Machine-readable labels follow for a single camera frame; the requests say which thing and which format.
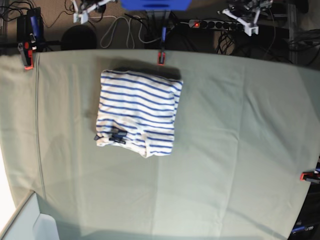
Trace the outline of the white bin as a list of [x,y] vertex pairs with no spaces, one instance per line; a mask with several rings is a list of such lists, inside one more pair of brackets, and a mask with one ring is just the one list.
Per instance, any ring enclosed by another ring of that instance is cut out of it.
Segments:
[[37,194],[30,191],[0,233],[2,240],[58,240],[55,219],[40,212]]

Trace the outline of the red black clamp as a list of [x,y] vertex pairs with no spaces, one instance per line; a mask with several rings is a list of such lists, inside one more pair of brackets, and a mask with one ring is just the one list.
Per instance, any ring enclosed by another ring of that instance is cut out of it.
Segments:
[[165,64],[165,41],[166,41],[167,28],[165,26],[162,27],[161,31],[161,39],[160,39],[160,49],[157,56],[157,64],[163,66]]
[[34,68],[33,53],[39,48],[43,40],[43,23],[34,12],[18,17],[17,49],[20,53],[25,70]]
[[316,168],[312,171],[302,172],[300,175],[300,181],[310,182],[312,184],[320,183],[320,169]]

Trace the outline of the red black clamp centre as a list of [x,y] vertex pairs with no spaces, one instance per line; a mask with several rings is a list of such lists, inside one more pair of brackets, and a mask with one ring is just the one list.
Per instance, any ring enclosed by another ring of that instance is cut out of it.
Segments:
[[157,56],[157,64],[163,66],[165,64],[165,41],[166,41],[167,28],[165,26],[162,27],[161,31],[161,39],[160,39],[160,49]]

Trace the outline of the red black clamp right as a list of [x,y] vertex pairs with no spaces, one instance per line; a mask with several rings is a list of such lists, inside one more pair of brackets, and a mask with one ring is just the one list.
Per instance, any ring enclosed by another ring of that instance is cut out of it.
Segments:
[[300,181],[310,182],[312,184],[320,183],[320,169],[316,168],[312,171],[302,172],[300,175]]

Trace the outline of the blue box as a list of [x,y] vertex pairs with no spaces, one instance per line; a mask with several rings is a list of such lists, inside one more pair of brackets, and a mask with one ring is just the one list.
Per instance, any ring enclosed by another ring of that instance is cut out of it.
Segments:
[[121,0],[121,6],[130,11],[178,10],[185,11],[191,0]]

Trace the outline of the red black clamp left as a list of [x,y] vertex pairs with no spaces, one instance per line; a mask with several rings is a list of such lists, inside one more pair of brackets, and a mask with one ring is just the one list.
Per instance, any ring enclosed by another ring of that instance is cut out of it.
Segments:
[[34,68],[33,53],[39,48],[43,40],[43,23],[34,12],[18,17],[17,49],[20,53],[25,70]]

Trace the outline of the black round stool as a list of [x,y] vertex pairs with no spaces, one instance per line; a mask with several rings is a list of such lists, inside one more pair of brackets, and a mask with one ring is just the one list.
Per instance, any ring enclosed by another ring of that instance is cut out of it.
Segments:
[[75,25],[62,35],[61,50],[90,50],[97,48],[96,33],[87,25]]

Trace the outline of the blue white striped t-shirt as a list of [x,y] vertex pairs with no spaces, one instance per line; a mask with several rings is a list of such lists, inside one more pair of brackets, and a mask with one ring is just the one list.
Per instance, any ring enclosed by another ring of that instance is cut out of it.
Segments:
[[97,146],[122,147],[144,158],[170,155],[183,84],[135,71],[104,70],[95,125]]

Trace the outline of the black power strip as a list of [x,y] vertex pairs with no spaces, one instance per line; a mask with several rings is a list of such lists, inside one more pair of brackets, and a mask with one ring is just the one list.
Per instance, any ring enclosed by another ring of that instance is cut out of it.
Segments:
[[244,31],[244,27],[242,24],[232,21],[191,19],[188,21],[188,25],[190,28],[194,29],[240,32]]

